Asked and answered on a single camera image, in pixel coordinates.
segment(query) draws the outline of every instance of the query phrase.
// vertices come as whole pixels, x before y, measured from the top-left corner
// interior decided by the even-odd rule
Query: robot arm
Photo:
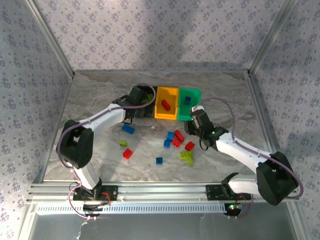
[[[121,123],[125,120],[126,117],[126,110],[121,108],[118,104],[110,104],[107,108],[104,110],[98,112],[97,114],[79,121],[79,123],[85,123],[89,122],[87,124],[84,124],[82,127],[85,129],[91,129],[93,134],[93,140],[99,135],[99,133],[103,132],[104,130],[112,127],[113,125],[117,123]],[[78,178],[82,182],[82,186],[84,186],[88,190],[92,190],[96,185],[98,185],[100,178],[96,174],[92,164],[88,162],[85,166],[81,168],[74,168],[75,173],[77,174]]]
[[[193,109],[192,121],[184,122],[184,130],[189,135],[196,135],[207,148],[230,155],[249,167],[254,176],[232,173],[221,182],[224,195],[240,193],[261,195],[271,205],[278,205],[298,187],[297,180],[283,167],[270,161],[270,157],[292,171],[287,157],[281,153],[257,149],[237,138],[225,128],[214,127],[203,107]]]

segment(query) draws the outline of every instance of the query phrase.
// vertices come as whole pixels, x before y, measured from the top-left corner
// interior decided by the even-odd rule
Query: patterned wallpaper
[[[0,239],[11,239],[69,80],[24,1],[0,9]]]
[[[283,0],[37,0],[76,70],[248,69]]]
[[[301,203],[320,240],[320,2],[299,0],[257,79],[280,149],[289,156],[305,193]]]

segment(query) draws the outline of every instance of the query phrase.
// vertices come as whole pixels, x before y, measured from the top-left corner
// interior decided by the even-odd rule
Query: orange tray
[[[161,104],[162,100],[166,100],[171,109],[167,111]],[[158,86],[155,106],[154,118],[155,119],[170,119],[176,120],[179,107],[179,88],[177,87],[164,87]]]

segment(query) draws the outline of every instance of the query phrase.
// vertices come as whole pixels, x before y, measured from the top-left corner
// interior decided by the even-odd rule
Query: aluminum frame
[[[270,47],[274,43],[278,33],[282,29],[286,19],[288,18],[291,10],[294,8],[298,0],[284,0],[279,11],[277,12],[272,25],[270,26],[268,32],[266,33],[263,42],[260,45],[254,59],[252,60],[250,66],[250,74],[256,73],[260,67],[262,61],[267,55]]]
[[[67,202],[70,184],[66,182],[35,183],[31,186],[26,200],[25,214],[22,218],[18,239],[29,239],[36,215],[72,214]],[[224,203],[233,201],[208,201],[206,185],[212,182],[106,182],[103,185],[118,185],[118,198],[111,209],[103,209],[101,214],[167,214],[167,213],[224,213]],[[255,203],[265,203],[260,196]],[[291,221],[297,239],[310,239],[305,233],[306,223],[301,218],[301,205],[298,200],[285,199],[290,205]],[[81,212],[83,202],[73,202]]]
[[[52,33],[49,25],[47,24],[43,14],[40,11],[35,0],[25,0],[26,5],[29,7],[35,21],[38,23],[40,30],[42,31],[44,37],[46,38],[48,44],[52,48],[54,54],[56,55],[58,61],[60,62],[65,73],[72,78],[74,76],[74,71],[72,70],[64,52],[62,51],[59,43],[57,42],[54,34]]]
[[[72,85],[73,81],[74,81],[74,78],[72,77],[70,82],[68,83],[68,86],[67,86],[66,91],[65,91],[65,95],[64,95],[64,98],[63,98],[63,101],[62,101],[62,106],[61,106],[60,113],[59,113],[59,116],[58,116],[58,119],[57,119],[58,121],[56,122],[56,125],[54,127],[53,137],[52,137],[52,139],[50,141],[48,152],[45,155],[45,159],[44,159],[42,168],[41,168],[38,176],[35,178],[34,183],[42,183],[43,180],[44,180],[44,177],[45,177],[45,174],[46,174],[46,171],[47,171],[47,167],[48,167],[48,162],[49,162],[49,159],[50,159],[50,155],[52,153],[52,150],[54,149],[56,136],[57,136],[58,130],[59,130],[59,124],[60,124],[62,116],[64,114],[64,110],[65,110],[65,107],[66,107],[66,103],[67,103],[67,100],[68,100],[69,92],[70,92],[71,85]]]
[[[267,143],[267,148],[271,153],[277,151],[278,140],[276,133],[273,129],[270,129],[268,126],[272,126],[271,119],[268,115],[268,112],[265,101],[262,97],[258,96],[258,93],[261,92],[257,76],[252,73],[250,76],[246,75],[246,80],[248,83],[249,91],[252,96],[252,101],[255,106],[256,114],[259,119],[260,125],[262,127],[263,136],[265,142]],[[304,216],[302,206],[300,201],[296,204],[287,203],[288,211],[290,212],[291,221],[294,227],[295,234],[299,240],[309,240],[312,239],[311,231],[307,224],[306,217]]]

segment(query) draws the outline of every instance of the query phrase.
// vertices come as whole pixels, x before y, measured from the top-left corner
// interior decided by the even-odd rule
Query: gray marble surface
[[[255,114],[246,81],[242,73],[165,73],[165,72],[77,72],[73,80],[54,150],[48,161],[45,180],[72,180],[73,175],[58,160],[56,144],[64,123],[92,116],[106,108],[111,101],[128,94],[132,86],[147,83],[153,86],[198,88],[202,99],[220,97],[226,99],[236,115],[236,136],[261,149],[266,149],[262,130]],[[203,104],[215,126],[231,130],[231,114],[224,103],[210,100]],[[182,121],[142,118],[134,119],[135,133],[121,130],[122,123],[100,133],[94,142],[91,162],[102,181],[175,181],[220,182],[232,172],[250,175],[252,172],[232,157],[209,149],[201,150],[199,139],[184,133]],[[164,148],[168,131],[176,129],[184,133],[185,142],[179,148]],[[129,160],[123,158],[125,150],[119,146],[126,140],[133,150]],[[185,143],[193,141],[194,163],[188,166],[180,160],[179,153]],[[163,165],[156,165],[156,157],[163,157]]]

